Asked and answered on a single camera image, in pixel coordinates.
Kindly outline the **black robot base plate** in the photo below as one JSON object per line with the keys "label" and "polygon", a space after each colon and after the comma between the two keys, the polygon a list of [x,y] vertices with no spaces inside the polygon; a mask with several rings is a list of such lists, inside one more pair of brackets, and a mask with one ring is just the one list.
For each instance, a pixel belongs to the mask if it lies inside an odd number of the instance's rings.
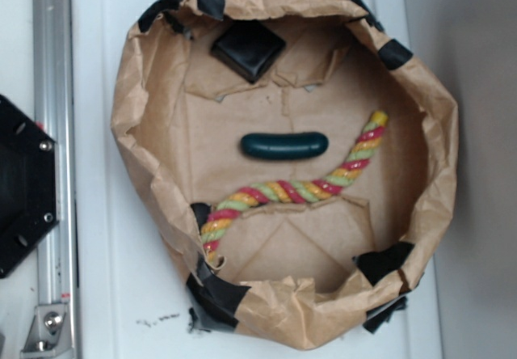
{"label": "black robot base plate", "polygon": [[1,278],[58,223],[56,142],[1,97]]}

